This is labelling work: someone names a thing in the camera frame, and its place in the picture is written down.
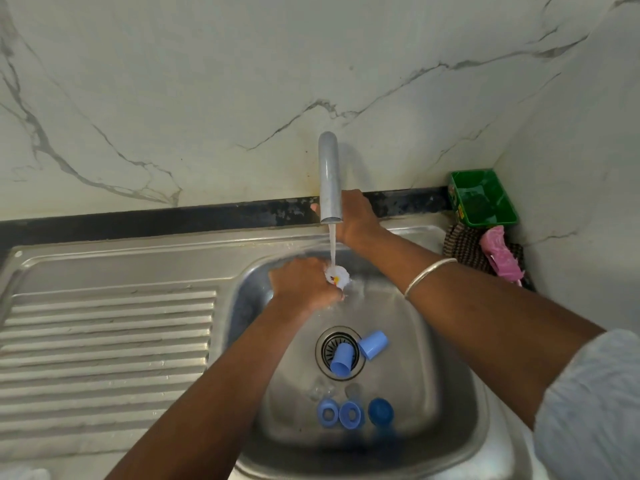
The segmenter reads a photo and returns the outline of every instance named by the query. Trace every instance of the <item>green plastic box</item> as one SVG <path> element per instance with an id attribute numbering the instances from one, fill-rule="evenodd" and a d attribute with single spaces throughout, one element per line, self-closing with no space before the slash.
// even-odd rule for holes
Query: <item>green plastic box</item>
<path id="1" fill-rule="evenodd" d="M 458 220 L 468 227 L 518 223 L 507 192 L 491 169 L 451 172 L 449 199 Z"/>

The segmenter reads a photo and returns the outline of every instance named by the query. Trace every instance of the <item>faucet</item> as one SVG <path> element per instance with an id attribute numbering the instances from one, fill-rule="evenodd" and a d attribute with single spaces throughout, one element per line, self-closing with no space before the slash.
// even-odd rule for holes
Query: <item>faucet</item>
<path id="1" fill-rule="evenodd" d="M 338 138 L 331 131 L 325 131 L 318 138 L 318 161 L 320 163 L 320 222 L 322 224 L 342 222 Z"/>

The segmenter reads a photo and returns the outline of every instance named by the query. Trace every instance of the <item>sink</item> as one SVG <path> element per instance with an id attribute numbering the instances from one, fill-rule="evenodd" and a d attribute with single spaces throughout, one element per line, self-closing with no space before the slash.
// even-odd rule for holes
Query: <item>sink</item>
<path id="1" fill-rule="evenodd" d="M 306 250 L 304 257 L 328 258 Z M 268 272 L 284 258 L 260 262 L 244 273 L 234 297 L 230 345 L 273 295 Z M 480 417 L 474 378 L 459 355 L 434 332 L 400 291 L 368 261 L 339 249 L 336 263 L 351 274 L 345 300 L 316 312 L 280 362 L 260 405 L 238 468 L 251 476 L 384 476 L 428 473 L 475 452 Z M 389 346 L 372 361 L 354 357 L 347 379 L 328 368 L 337 343 L 355 344 L 382 330 Z M 320 425 L 323 396 L 366 406 L 382 397 L 393 406 L 390 430 L 368 418 L 357 430 Z"/>
<path id="2" fill-rule="evenodd" d="M 450 224 L 443 214 L 383 222 L 436 252 Z M 258 316 L 271 268 L 328 251 L 325 226 L 12 250 L 0 271 L 0 458 L 112 461 Z M 292 341 L 234 480 L 531 478 L 519 426 L 456 351 L 370 263 L 344 246 L 337 263 L 353 279 L 346 298 Z M 357 356 L 346 380 L 332 376 L 336 344 L 374 330 L 389 346 L 370 362 Z M 321 428 L 324 395 L 365 409 L 382 397 L 393 428 L 368 418 L 351 432 Z"/>

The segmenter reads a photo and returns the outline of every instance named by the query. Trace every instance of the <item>gray sleeve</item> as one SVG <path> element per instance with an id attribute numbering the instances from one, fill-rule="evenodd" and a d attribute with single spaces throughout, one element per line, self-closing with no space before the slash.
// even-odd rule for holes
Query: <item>gray sleeve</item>
<path id="1" fill-rule="evenodd" d="M 640 339 L 597 337 L 547 389 L 536 455 L 560 480 L 640 479 Z"/>

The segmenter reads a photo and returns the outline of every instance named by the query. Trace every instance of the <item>drain strainer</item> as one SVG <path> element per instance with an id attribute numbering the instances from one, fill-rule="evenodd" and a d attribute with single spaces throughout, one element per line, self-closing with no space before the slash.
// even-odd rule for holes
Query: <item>drain strainer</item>
<path id="1" fill-rule="evenodd" d="M 348 327 L 337 326 L 325 330 L 316 343 L 316 362 L 325 376 L 336 381 L 348 381 L 356 377 L 364 367 L 364 356 L 358 350 L 358 340 L 360 336 Z M 351 363 L 351 372 L 347 377 L 336 376 L 329 366 L 333 360 L 333 355 L 338 345 L 347 343 L 353 347 L 355 354 Z"/>

